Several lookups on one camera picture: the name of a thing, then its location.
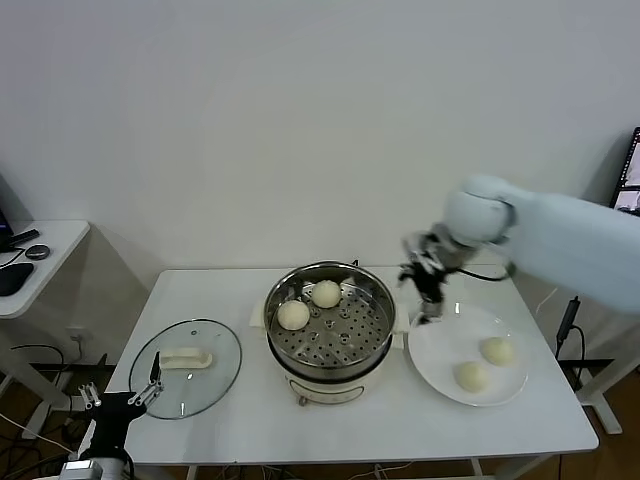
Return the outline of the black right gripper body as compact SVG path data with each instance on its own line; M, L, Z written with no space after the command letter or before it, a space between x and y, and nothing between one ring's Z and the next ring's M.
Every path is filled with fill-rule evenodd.
M400 266L399 282L411 280L424 302L443 302L441 285L446 282L447 270L430 260L417 260Z

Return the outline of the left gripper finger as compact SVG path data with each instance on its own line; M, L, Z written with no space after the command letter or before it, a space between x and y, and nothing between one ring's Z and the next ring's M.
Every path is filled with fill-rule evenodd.
M93 382L83 384L78 387L80 396L84 402L86 410L91 410L100 406L100 396L96 385Z
M152 404L163 390L160 380L160 353L156 352L150 369L147 385L138 393L135 393L129 400L129 404Z

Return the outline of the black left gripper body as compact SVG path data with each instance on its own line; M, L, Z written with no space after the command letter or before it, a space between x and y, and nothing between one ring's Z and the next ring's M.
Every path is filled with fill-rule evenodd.
M115 450L125 446L129 425L146 413L146 406L133 392L104 393L93 411L93 450Z

